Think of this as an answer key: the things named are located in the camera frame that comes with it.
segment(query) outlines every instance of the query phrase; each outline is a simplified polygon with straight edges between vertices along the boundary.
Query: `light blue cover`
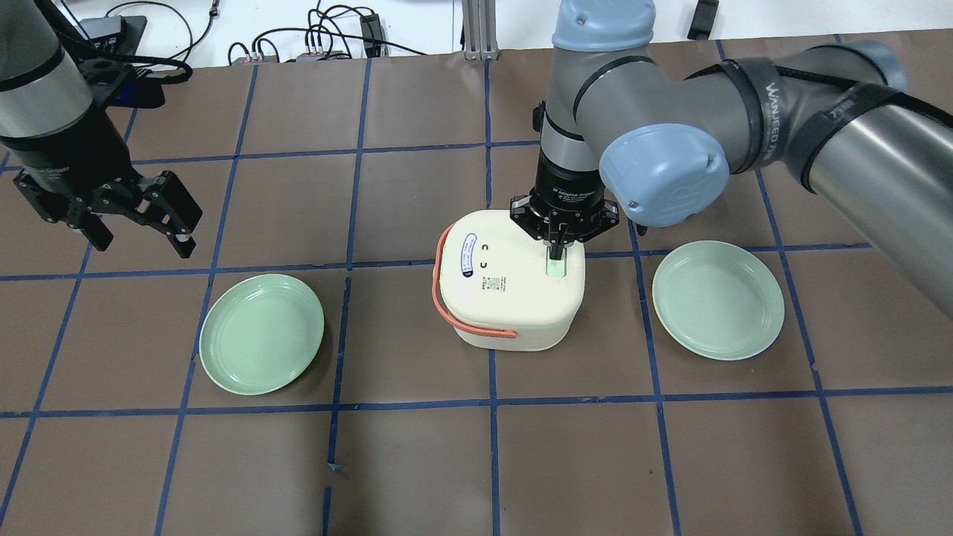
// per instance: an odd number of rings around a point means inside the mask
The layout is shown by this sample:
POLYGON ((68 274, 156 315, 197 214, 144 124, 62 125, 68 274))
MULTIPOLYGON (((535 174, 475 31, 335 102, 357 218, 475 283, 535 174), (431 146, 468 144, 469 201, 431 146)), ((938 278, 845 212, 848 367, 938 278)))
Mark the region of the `light blue cover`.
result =
POLYGON ((652 40, 652 0, 563 0, 553 45, 567 51, 611 52, 652 40))
POLYGON ((724 149, 689 125, 662 123, 623 134, 609 144, 598 167, 625 215, 647 227, 685 220, 728 184, 724 149))

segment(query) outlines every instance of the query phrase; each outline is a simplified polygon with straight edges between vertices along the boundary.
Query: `black velcro strap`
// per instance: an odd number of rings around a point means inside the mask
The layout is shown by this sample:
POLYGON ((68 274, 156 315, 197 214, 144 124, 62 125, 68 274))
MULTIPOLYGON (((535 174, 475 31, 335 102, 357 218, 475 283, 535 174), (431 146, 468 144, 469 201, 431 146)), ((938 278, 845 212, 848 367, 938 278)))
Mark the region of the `black velcro strap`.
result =
POLYGON ((609 63, 598 68, 598 71, 593 72, 592 76, 586 79, 586 81, 582 84, 582 87, 580 87, 579 91, 576 93, 576 100, 573 102, 573 119, 576 119, 576 111, 579 109, 579 103, 582 102, 582 96, 586 94, 586 92, 589 90, 589 87, 592 86, 596 80, 602 78, 607 72, 627 63, 651 63, 656 65, 655 60, 648 56, 625 56, 610 61, 609 63))
POLYGON ((748 155, 738 168, 731 170, 733 174, 744 173, 751 169, 752 164, 755 163, 755 159, 758 157, 758 151, 760 149, 760 145, 756 143, 755 140, 761 139, 761 132, 763 130, 763 125, 761 124, 761 103, 758 100, 758 93, 755 91, 755 87, 751 85, 751 81, 744 75, 741 67, 735 62, 725 61, 713 65, 708 69, 692 74, 686 78, 686 80, 705 76, 706 74, 713 74, 715 72, 724 72, 728 80, 731 80, 731 83, 735 85, 735 89, 738 90, 738 94, 741 96, 741 102, 744 103, 745 114, 748 117, 748 139, 750 140, 748 143, 748 155))
POLYGON ((56 52, 54 52, 47 61, 44 61, 36 68, 24 72, 23 74, 18 74, 13 78, 0 81, 0 92, 15 90, 50 74, 53 69, 56 69, 56 66, 63 61, 63 55, 63 47, 56 47, 56 52))
POLYGON ((920 113, 953 128, 953 115, 928 102, 889 86, 860 82, 841 95, 834 106, 812 115, 798 130, 787 153, 788 172, 801 182, 805 190, 813 194, 809 175, 814 159, 824 144, 854 119, 887 104, 920 113))
POLYGON ((752 145, 760 144, 753 166, 763 168, 771 162, 780 160, 787 144, 791 130, 790 121, 788 121, 790 114, 788 89, 781 83, 778 68, 768 58, 749 57, 726 61, 734 61, 741 67, 758 95, 761 107, 761 137, 760 141, 755 138, 751 143, 752 145))
POLYGON ((811 115, 791 140, 791 147, 787 151, 788 171, 801 182, 804 189, 813 194, 808 175, 814 159, 827 140, 847 123, 877 108, 897 93, 897 90, 887 86, 861 82, 844 92, 834 106, 811 115))
POLYGON ((561 135, 561 136, 563 136, 563 137, 568 137, 569 139, 574 139, 575 141, 585 141, 585 140, 586 140, 584 137, 582 137, 582 134, 571 133, 571 132, 567 131, 566 129, 564 129, 564 128, 560 127, 559 125, 557 125, 557 124, 556 124, 556 121, 554 121, 553 118, 550 117, 548 113, 546 113, 545 116, 546 116, 546 122, 549 123, 549 126, 553 127, 553 130, 556 131, 557 134, 559 134, 559 135, 561 135))

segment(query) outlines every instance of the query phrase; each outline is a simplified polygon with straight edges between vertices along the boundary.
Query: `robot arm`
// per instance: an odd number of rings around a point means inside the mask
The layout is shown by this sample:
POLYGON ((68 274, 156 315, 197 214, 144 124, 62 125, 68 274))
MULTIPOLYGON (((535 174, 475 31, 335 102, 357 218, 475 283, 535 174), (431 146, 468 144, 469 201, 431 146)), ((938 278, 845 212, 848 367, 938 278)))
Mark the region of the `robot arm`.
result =
POLYGON ((726 60, 673 83, 647 49, 654 19, 650 0, 562 2, 537 182, 511 202, 520 227, 559 258, 618 221, 603 186, 642 234, 784 160, 953 317, 953 117, 902 93, 891 50, 726 60))
MULTIPOLYGON (((174 173, 143 177, 132 167, 105 112, 141 72, 103 58, 74 60, 83 43, 48 20, 34 0, 0 3, 0 143, 23 164, 15 186, 40 217, 66 222, 99 251, 112 241, 99 215, 115 214, 163 233, 187 258, 201 209, 174 173)), ((138 105, 161 105, 157 84, 135 87, 147 86, 152 94, 138 105)))

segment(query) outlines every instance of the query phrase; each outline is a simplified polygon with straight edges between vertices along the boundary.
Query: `power adapter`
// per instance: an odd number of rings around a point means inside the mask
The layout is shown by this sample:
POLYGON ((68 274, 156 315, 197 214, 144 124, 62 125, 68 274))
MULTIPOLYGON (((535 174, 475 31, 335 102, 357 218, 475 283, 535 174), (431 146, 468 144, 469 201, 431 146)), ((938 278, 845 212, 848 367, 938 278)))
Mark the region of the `power adapter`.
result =
POLYGON ((364 53, 367 57, 380 57, 382 53, 387 55, 387 49, 384 49, 381 43, 384 40, 384 29, 380 26, 380 15, 361 15, 360 33, 364 39, 374 39, 364 41, 364 53))

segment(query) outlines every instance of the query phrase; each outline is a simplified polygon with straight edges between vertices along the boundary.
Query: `light green plate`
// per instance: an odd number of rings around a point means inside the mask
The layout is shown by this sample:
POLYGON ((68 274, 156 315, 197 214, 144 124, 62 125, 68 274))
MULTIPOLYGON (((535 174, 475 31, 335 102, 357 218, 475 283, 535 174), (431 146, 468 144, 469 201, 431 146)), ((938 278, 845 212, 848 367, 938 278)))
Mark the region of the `light green plate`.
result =
POLYGON ((308 367, 324 336, 324 311, 298 279, 265 274, 245 279, 209 311, 198 339, 202 366, 219 387, 260 395, 283 387, 308 367))
POLYGON ((668 254, 652 283, 661 325, 713 360, 758 355, 778 337, 784 297, 767 266, 738 246, 703 240, 668 254))

